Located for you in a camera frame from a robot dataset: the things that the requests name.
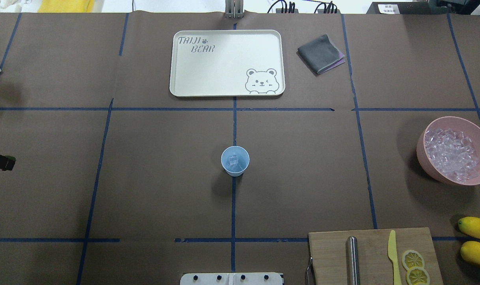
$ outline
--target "tabletop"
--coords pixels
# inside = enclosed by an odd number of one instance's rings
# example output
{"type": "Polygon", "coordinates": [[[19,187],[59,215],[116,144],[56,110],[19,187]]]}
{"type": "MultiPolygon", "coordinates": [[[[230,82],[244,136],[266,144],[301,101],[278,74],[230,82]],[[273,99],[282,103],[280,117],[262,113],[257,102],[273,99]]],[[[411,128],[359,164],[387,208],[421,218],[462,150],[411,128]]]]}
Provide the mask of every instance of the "tabletop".
{"type": "MultiPolygon", "coordinates": [[[[0,284],[177,284],[282,272],[303,284],[308,233],[429,227],[444,284],[480,284],[456,222],[480,186],[415,155],[442,116],[480,126],[480,16],[0,14],[0,284]],[[274,29],[285,92],[179,99],[180,30],[274,29]],[[296,54],[328,34],[346,63],[296,54]],[[220,154],[250,155],[241,177],[220,154]]],[[[224,63],[234,68],[234,63],[224,63]]]]}

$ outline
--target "yellow knife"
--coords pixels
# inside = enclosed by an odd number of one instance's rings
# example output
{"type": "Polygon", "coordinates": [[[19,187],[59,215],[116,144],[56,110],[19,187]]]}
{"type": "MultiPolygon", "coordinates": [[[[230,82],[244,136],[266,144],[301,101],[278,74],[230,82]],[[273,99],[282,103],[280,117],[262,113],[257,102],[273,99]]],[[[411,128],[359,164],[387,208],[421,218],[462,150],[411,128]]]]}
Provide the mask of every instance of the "yellow knife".
{"type": "Polygon", "coordinates": [[[388,257],[393,263],[393,285],[401,285],[400,269],[398,268],[397,233],[393,230],[389,234],[388,257]]]}

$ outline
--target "wooden cutting board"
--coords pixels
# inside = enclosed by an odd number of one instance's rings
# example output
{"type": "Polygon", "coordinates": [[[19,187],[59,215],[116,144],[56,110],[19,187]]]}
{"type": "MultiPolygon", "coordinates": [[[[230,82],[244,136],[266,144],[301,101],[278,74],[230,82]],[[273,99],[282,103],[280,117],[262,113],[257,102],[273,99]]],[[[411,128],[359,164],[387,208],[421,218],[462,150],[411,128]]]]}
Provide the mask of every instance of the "wooden cutting board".
{"type": "MultiPolygon", "coordinates": [[[[392,285],[393,265],[388,258],[388,239],[392,229],[309,233],[310,255],[314,259],[317,285],[346,285],[346,241],[357,238],[359,281],[361,285],[392,285]]],[[[397,253],[402,284],[406,270],[401,257],[408,249],[418,251],[425,260],[425,269],[432,285],[444,285],[428,228],[393,229],[397,232],[397,253]]]]}

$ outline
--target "white metal plate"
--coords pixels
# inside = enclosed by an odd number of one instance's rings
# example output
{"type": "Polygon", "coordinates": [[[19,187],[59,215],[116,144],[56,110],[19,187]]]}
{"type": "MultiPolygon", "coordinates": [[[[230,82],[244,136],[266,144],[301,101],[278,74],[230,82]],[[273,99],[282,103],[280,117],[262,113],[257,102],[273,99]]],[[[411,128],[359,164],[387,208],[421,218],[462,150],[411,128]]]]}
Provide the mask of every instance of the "white metal plate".
{"type": "Polygon", "coordinates": [[[169,90],[177,97],[277,96],[285,89],[275,30],[179,31],[169,90]]]}
{"type": "Polygon", "coordinates": [[[184,274],[180,285],[283,285],[284,279],[275,272],[184,274]]]}

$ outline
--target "yellow lemon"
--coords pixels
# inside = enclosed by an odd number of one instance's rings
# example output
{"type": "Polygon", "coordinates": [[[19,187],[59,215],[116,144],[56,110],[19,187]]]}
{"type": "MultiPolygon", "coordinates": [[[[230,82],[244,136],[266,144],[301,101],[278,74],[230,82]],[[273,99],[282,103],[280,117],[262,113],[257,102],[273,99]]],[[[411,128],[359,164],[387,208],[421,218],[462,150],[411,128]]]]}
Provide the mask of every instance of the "yellow lemon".
{"type": "Polygon", "coordinates": [[[407,271],[415,266],[423,268],[425,267],[425,260],[423,259],[423,256],[419,252],[413,251],[412,249],[409,249],[402,254],[401,263],[407,271]]]}
{"type": "Polygon", "coordinates": [[[407,284],[416,285],[417,283],[430,284],[430,275],[423,267],[412,267],[407,271],[407,284]]]}
{"type": "Polygon", "coordinates": [[[458,221],[460,231],[474,238],[480,238],[480,218],[464,217],[458,221]]]}
{"type": "Polygon", "coordinates": [[[480,267],[480,242],[468,241],[462,245],[460,254],[468,263],[480,267]]]}

